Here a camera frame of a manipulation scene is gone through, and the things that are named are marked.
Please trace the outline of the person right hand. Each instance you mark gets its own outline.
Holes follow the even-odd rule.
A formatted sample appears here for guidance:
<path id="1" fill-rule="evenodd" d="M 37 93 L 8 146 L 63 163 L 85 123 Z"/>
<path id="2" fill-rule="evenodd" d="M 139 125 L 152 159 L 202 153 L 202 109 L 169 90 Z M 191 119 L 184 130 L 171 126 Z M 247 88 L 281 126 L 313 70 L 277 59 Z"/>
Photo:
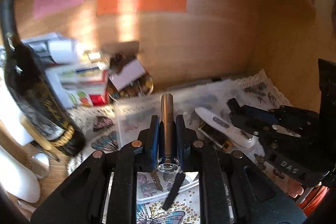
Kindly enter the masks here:
<path id="1" fill-rule="evenodd" d="M 289 178 L 286 185 L 286 193 L 292 198 L 296 198 L 297 196 L 302 195 L 304 189 L 300 183 L 296 180 Z"/>

